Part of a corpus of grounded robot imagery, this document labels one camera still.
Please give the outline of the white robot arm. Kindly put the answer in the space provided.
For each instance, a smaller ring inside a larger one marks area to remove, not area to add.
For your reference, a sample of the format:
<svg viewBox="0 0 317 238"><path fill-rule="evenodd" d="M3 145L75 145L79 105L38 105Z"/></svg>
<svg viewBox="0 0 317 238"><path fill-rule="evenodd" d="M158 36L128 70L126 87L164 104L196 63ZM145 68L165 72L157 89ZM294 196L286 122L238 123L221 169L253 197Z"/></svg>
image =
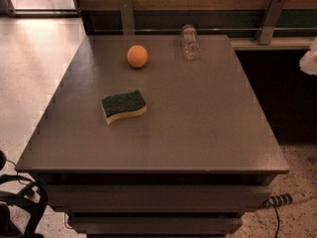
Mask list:
<svg viewBox="0 0 317 238"><path fill-rule="evenodd" d="M307 74L317 75L317 38L299 62L300 69Z"/></svg>

